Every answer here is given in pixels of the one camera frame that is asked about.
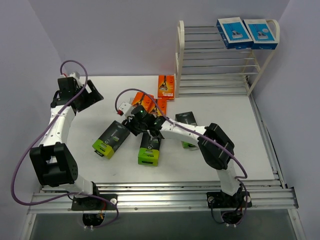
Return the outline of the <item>orange Gillette razor box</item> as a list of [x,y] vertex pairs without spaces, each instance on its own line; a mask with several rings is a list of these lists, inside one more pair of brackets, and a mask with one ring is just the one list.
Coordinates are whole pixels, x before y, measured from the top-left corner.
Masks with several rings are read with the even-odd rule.
[[175,99],[175,77],[173,75],[159,75],[157,85],[158,99],[168,101]]
[[144,109],[149,113],[153,104],[153,101],[152,101],[153,98],[154,96],[151,94],[144,94],[142,92],[137,92],[131,105],[134,108],[138,106],[143,106]]
[[167,110],[167,100],[166,99],[155,99],[158,107],[155,105],[154,102],[151,102],[148,113],[154,115],[155,117],[161,116],[161,112],[166,115]]

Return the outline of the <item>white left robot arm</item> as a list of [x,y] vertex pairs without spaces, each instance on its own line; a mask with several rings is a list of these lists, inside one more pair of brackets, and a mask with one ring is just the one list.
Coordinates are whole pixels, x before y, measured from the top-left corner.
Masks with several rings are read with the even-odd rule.
[[95,210],[101,203],[98,188],[94,182],[79,175],[76,160],[66,143],[76,114],[103,100],[103,96],[91,80],[87,82],[91,91],[81,90],[77,72],[61,75],[57,82],[59,89],[50,104],[49,129],[39,146],[31,148],[29,157],[42,186],[62,187],[77,193],[88,209]]

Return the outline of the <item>blue white Harry's razor box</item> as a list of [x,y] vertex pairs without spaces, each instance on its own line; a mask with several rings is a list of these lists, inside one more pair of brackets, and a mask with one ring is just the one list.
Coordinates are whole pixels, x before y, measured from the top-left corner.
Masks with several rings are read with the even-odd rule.
[[216,27],[227,49],[247,49],[254,43],[240,17],[218,18]]

